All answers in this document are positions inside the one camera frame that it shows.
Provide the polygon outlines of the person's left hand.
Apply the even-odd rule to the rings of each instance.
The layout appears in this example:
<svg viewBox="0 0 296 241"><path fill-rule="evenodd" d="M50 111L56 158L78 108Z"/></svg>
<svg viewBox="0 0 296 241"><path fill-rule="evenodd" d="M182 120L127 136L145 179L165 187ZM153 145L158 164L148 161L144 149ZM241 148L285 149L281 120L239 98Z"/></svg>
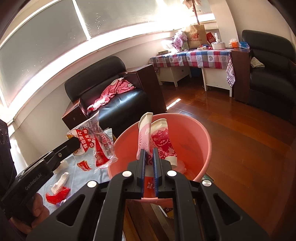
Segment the person's left hand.
<svg viewBox="0 0 296 241"><path fill-rule="evenodd" d="M35 217L33 222L30 225L25 224L24 222L18 220L15 217L10 219L10 222L22 233L29 234L33 228L43 222L49 215L50 212L48 208L43 204L43 198L39 193L34 195L34 201L31 208L31 213Z"/></svg>

